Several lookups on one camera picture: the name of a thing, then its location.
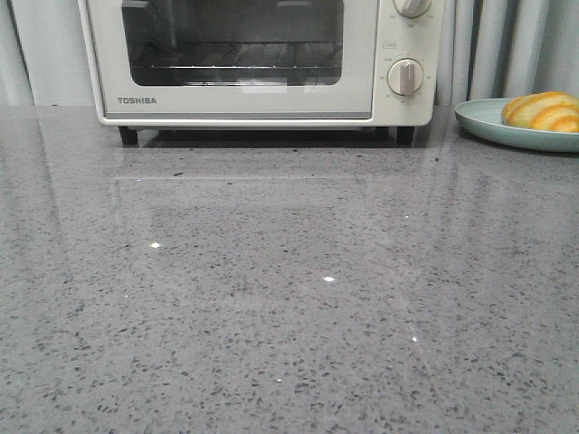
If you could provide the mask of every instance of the bread roll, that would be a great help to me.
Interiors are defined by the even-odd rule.
[[[544,92],[518,97],[502,111],[505,125],[579,133],[579,99],[564,92]]]

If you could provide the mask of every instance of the curtain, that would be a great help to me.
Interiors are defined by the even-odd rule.
[[[446,1],[438,104],[579,96],[579,0],[432,1]],[[0,104],[92,103],[77,0],[0,0]]]
[[[444,20],[440,104],[544,90],[579,96],[579,1],[448,0]]]

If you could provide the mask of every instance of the toshiba logo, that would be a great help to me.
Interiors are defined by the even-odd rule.
[[[126,98],[117,97],[119,104],[157,104],[155,98],[144,97],[144,98]]]

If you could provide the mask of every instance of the bread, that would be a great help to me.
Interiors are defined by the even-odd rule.
[[[579,133],[579,99],[564,92],[544,92],[511,100],[502,111],[510,127]]]

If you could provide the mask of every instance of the oven window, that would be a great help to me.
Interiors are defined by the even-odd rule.
[[[343,0],[124,0],[140,86],[333,85]]]

